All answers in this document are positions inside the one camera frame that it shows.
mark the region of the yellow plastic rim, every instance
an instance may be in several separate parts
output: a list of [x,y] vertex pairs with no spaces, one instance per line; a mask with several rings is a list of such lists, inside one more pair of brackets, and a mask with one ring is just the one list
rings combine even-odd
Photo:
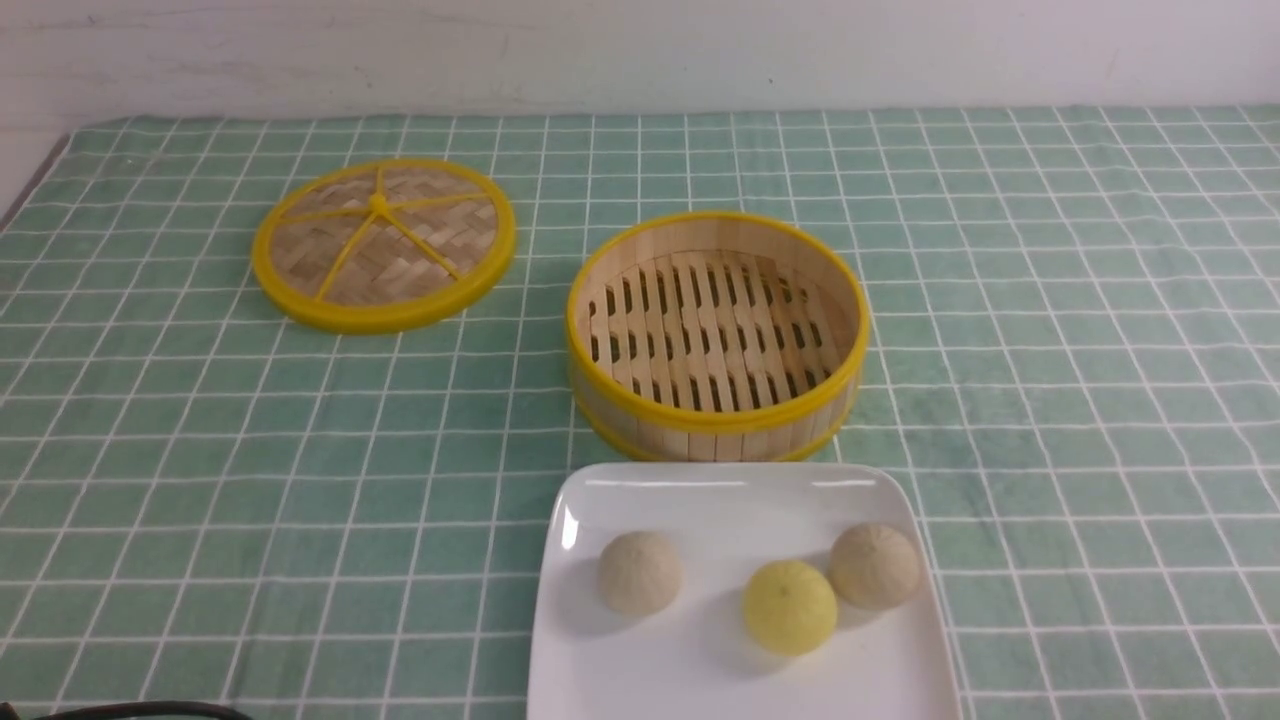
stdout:
[[[858,301],[858,336],[854,338],[854,348],[849,352],[849,356],[841,361],[840,366],[836,368],[836,372],[832,373],[829,378],[818,383],[818,387],[810,389],[809,392],[771,407],[704,413],[699,410],[671,407],[668,405],[662,405],[660,402],[641,397],[631,392],[630,388],[625,388],[618,384],[591,361],[591,356],[586,350],[588,345],[581,333],[577,332],[577,324],[573,322],[573,309],[577,307],[577,297],[582,292],[582,283],[586,281],[586,275],[590,273],[595,263],[598,263],[600,258],[607,255],[611,250],[622,245],[637,233],[671,223],[716,218],[759,223],[783,232],[799,242],[804,242],[817,250],[828,263],[832,263],[836,268],[838,268],[845,281],[852,288],[854,297]],[[867,346],[870,341],[872,316],[867,307],[867,296],[863,293],[863,286],[858,282],[852,270],[849,269],[849,265],[846,265],[840,256],[832,252],[831,249],[823,245],[822,241],[800,228],[781,223],[772,218],[750,215],[746,213],[726,213],[713,210],[704,213],[682,213],[678,215],[657,218],[646,223],[640,223],[639,225],[635,225],[605,242],[599,250],[591,254],[591,256],[586,260],[586,264],[582,265],[582,269],[577,273],[577,277],[573,278],[573,286],[568,292],[568,306],[564,313],[564,325],[568,337],[570,354],[572,354],[573,363],[581,368],[582,374],[586,377],[586,380],[591,383],[591,387],[594,387],[611,402],[622,406],[631,415],[635,415],[648,423],[685,432],[730,434],[759,432],[785,425],[818,410],[835,398],[844,391],[845,387],[849,386],[850,382],[852,382],[858,370],[863,365],[863,357],[867,356]]]
[[[369,172],[376,172],[380,177],[381,170],[389,168],[422,168],[442,170],[470,181],[479,187],[485,197],[493,204],[498,220],[494,229],[493,246],[489,249],[489,252],[484,256],[484,259],[470,273],[458,277],[453,284],[444,290],[439,290],[416,300],[372,307],[351,307],[325,302],[323,300],[317,300],[316,297],[298,292],[283,278],[280,278],[275,270],[275,265],[271,263],[271,237],[275,233],[276,227],[280,224],[280,219],[289,211],[289,209],[293,208],[293,205],[297,204],[297,201],[305,195],[317,187],[340,181],[346,177]],[[370,197],[369,211],[371,214],[385,213],[387,209],[388,206],[385,205],[385,199]],[[349,250],[358,237],[360,231],[352,234],[343,250]],[[411,237],[411,240],[422,245],[421,238]],[[493,286],[498,284],[498,281],[502,279],[503,273],[507,272],[507,268],[511,265],[511,260],[515,255],[516,214],[511,209],[511,202],[507,201],[507,196],[502,192],[502,188],[499,188],[492,179],[472,170],[471,168],[465,168],[444,160],[404,158],[378,160],[375,163],[343,168],[334,173],[319,177],[291,192],[279,202],[279,205],[271,209],[271,211],[266,215],[266,219],[262,220],[262,224],[259,225],[257,234],[253,237],[252,264],[253,274],[257,275],[257,282],[262,286],[262,291],[266,292],[266,296],[271,299],[271,302],[274,302],[285,315],[300,323],[329,332],[367,334],[393,333],[419,328],[460,313],[463,307],[471,305],[484,296],[484,293],[489,292]],[[339,255],[339,259],[335,261],[335,269],[343,260],[344,258]]]
[[[858,400],[858,393],[856,392],[854,393],[854,397],[850,398],[849,405],[846,405],[845,409],[836,416],[836,420],[831,424],[831,427],[827,428],[827,430],[823,432],[813,442],[810,442],[809,445],[797,447],[796,450],[792,450],[791,452],[787,452],[786,455],[782,455],[780,457],[771,457],[771,459],[768,459],[768,461],[769,462],[795,462],[797,460],[804,460],[804,459],[809,457],[810,455],[813,455],[813,454],[818,452],[819,450],[822,450],[823,446],[826,446],[828,442],[831,442],[831,438],[836,437],[836,433],[840,432],[840,428],[844,427],[845,418],[849,415],[849,411],[854,409],[854,401],[855,400]],[[613,450],[617,450],[618,452],[621,452],[622,455],[626,455],[627,457],[630,457],[632,460],[641,460],[644,462],[666,462],[666,461],[671,461],[671,457],[668,457],[668,456],[657,455],[657,454],[649,452],[646,450],[641,450],[641,448],[631,445],[630,442],[622,439],[622,436],[614,433],[613,429],[609,428],[608,425],[605,425],[604,423],[602,423],[599,420],[599,418],[596,418],[595,414],[591,413],[591,410],[585,404],[582,404],[581,401],[579,401],[577,396],[573,397],[573,405],[577,406],[577,411],[582,414],[582,419],[586,420],[588,425],[591,425],[591,429],[595,430],[595,434],[600,436],[600,439],[603,439],[605,443],[608,443],[608,446],[612,447]]]

